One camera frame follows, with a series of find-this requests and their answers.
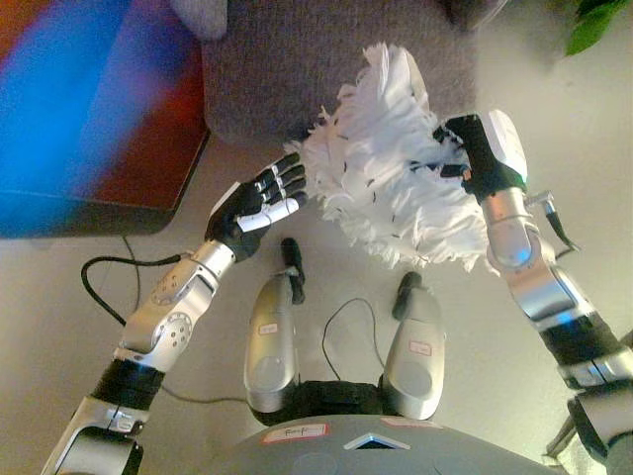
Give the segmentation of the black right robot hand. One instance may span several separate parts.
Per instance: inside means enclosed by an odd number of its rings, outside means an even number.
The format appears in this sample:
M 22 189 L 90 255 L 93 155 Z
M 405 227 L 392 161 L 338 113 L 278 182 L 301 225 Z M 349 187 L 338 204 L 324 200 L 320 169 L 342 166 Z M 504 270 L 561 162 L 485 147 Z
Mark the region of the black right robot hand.
M 527 190 L 527 167 L 516 129 L 509 117 L 494 110 L 452 117 L 432 133 L 438 143 L 451 143 L 467 162 L 430 165 L 442 178 L 460 178 L 468 194 L 481 203 L 497 192 Z

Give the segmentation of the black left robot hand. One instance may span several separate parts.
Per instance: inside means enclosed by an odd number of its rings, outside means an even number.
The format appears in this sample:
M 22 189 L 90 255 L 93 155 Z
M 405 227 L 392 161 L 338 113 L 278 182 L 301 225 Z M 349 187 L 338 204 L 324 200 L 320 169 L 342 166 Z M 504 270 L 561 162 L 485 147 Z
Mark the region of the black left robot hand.
M 247 182 L 234 183 L 212 210 L 205 234 L 230 249 L 241 262 L 259 248 L 273 224 L 308 202 L 306 169 L 292 152 L 269 164 Z

